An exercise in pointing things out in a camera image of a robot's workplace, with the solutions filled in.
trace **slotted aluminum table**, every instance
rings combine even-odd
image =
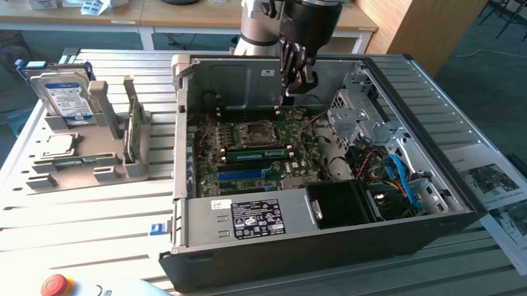
[[[148,181],[33,196],[16,196],[31,145],[45,127],[37,103],[0,171],[0,266],[49,268],[59,273],[140,278],[175,295],[152,253],[152,223],[172,211],[172,148],[176,98],[171,57],[178,52],[81,50],[63,62],[88,60],[99,80],[108,81],[115,111],[128,110],[122,84],[135,76],[139,100],[152,112]],[[372,56],[410,108],[443,149],[487,139],[411,60]],[[415,255],[316,273],[252,282],[195,293],[214,295],[527,295],[527,278],[479,223],[439,238]]]

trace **power supply label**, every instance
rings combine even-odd
[[[232,203],[231,211],[236,239],[252,239],[286,233],[278,199]]]

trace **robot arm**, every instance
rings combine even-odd
[[[318,85],[316,53],[330,43],[342,4],[336,0],[244,0],[235,54],[274,55],[279,44],[282,104]]]

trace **motherboard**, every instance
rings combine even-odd
[[[195,134],[196,197],[296,189],[320,181],[300,132],[312,115],[306,109],[228,111],[188,116]]]

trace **emergency stop button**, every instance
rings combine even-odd
[[[41,296],[60,296],[68,289],[68,279],[61,274],[53,274],[40,287]]]

